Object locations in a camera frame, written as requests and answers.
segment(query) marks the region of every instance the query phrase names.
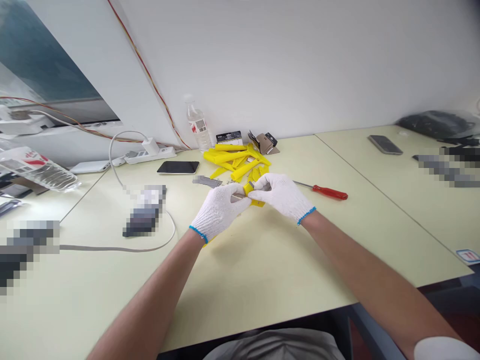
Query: person's right hand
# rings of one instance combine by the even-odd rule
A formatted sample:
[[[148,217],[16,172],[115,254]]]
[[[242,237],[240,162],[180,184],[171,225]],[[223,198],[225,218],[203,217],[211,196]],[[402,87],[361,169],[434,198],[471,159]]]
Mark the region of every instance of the person's right hand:
[[[248,197],[273,206],[280,214],[294,219],[298,225],[316,209],[297,185],[283,174],[266,173],[258,179]]]

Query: forearm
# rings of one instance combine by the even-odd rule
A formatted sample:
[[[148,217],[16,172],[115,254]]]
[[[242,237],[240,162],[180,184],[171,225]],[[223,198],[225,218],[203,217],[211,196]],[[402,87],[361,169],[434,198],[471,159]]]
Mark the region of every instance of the forearm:
[[[88,359],[155,359],[204,244],[189,229],[113,321]]]
[[[356,298],[409,359],[413,359],[417,342],[424,338],[446,336],[461,340],[414,286],[324,216],[315,211],[301,224]]]

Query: white work glove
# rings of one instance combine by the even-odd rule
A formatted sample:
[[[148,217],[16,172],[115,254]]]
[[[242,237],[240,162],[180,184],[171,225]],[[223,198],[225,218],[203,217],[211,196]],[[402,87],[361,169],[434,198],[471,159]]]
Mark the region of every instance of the white work glove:
[[[266,173],[258,179],[248,197],[273,206],[280,214],[294,219],[297,225],[316,210],[297,185],[283,174]]]
[[[226,230],[235,218],[252,203],[248,197],[231,202],[230,198],[233,194],[245,195],[242,185],[231,183],[210,190],[200,211],[191,223],[190,229],[195,230],[206,244]]]

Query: pile of yellow plastic parts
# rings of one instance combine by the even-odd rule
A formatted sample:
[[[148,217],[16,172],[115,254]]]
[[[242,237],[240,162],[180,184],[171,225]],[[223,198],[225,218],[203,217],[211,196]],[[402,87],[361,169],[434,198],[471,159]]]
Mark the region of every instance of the pile of yellow plastic parts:
[[[247,162],[249,157],[254,158],[254,160]],[[216,144],[215,149],[211,148],[209,151],[203,153],[203,158],[219,166],[210,176],[210,179],[216,178],[227,170],[230,170],[231,179],[239,183],[242,181],[243,176],[251,170],[248,175],[248,181],[243,187],[245,195],[253,190],[250,182],[256,182],[263,174],[268,173],[269,166],[271,165],[270,161],[256,151],[251,143],[247,146]],[[254,200],[251,204],[262,207],[265,203]]]

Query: screwdriver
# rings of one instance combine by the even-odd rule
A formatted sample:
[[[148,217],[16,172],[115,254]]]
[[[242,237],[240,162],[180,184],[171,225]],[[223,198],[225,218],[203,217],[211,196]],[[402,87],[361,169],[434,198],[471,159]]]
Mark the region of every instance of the screwdriver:
[[[295,184],[299,184],[299,185],[309,187],[309,188],[311,188],[312,191],[314,191],[316,193],[320,193],[320,194],[323,194],[323,195],[326,195],[326,196],[329,196],[329,197],[332,197],[332,198],[335,198],[335,199],[347,200],[349,198],[349,195],[346,192],[332,190],[328,187],[320,187],[318,185],[311,186],[311,185],[307,185],[307,184],[304,184],[303,182],[298,182],[298,181],[295,181],[295,180],[293,182]]]

